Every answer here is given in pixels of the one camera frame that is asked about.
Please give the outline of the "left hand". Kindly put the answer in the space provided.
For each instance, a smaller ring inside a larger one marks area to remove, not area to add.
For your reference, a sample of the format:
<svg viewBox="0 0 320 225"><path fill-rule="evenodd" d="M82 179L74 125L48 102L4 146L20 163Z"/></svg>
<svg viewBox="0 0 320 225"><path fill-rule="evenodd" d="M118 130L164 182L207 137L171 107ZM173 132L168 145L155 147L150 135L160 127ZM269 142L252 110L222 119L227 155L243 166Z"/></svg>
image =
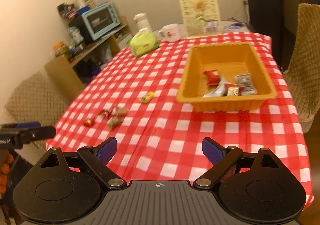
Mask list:
<svg viewBox="0 0 320 225"><path fill-rule="evenodd" d="M10 164L14 162L14 157L9 153L5 162L1 165L0 192L4 194L7 190L8 174L10 173Z"/></svg>

